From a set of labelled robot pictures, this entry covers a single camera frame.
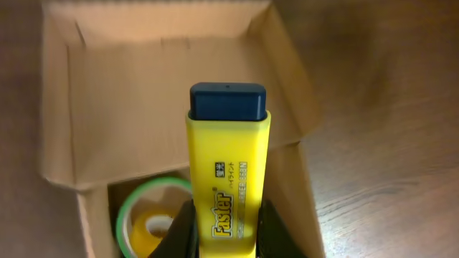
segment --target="cardboard box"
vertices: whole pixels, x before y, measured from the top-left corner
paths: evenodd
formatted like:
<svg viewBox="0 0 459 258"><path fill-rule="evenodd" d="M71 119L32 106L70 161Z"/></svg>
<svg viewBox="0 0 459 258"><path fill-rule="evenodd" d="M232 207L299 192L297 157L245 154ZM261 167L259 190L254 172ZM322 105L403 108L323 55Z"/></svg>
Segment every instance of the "cardboard box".
<svg viewBox="0 0 459 258"><path fill-rule="evenodd" d="M189 88L205 81L266 87L265 198L303 251L323 257L299 145L318 106L269 1L44 5L41 172L77 191L88 256L118 255L109 184L188 166Z"/></svg>

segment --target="highlighter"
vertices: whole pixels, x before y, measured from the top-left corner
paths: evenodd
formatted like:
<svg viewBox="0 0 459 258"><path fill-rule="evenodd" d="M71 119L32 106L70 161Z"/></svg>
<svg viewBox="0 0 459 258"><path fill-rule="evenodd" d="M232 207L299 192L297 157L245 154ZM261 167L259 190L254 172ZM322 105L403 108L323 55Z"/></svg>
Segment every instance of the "highlighter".
<svg viewBox="0 0 459 258"><path fill-rule="evenodd" d="M255 258L270 113L255 83L201 82L186 117L201 258Z"/></svg>

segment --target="dark blue cap end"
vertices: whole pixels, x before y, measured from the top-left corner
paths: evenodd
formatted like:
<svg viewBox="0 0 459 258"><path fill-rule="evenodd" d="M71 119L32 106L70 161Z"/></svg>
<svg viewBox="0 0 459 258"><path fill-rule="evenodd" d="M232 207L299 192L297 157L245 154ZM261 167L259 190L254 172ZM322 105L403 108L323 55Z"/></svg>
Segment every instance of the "dark blue cap end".
<svg viewBox="0 0 459 258"><path fill-rule="evenodd" d="M256 83L200 82L190 89L193 120L261 121L266 90Z"/></svg>

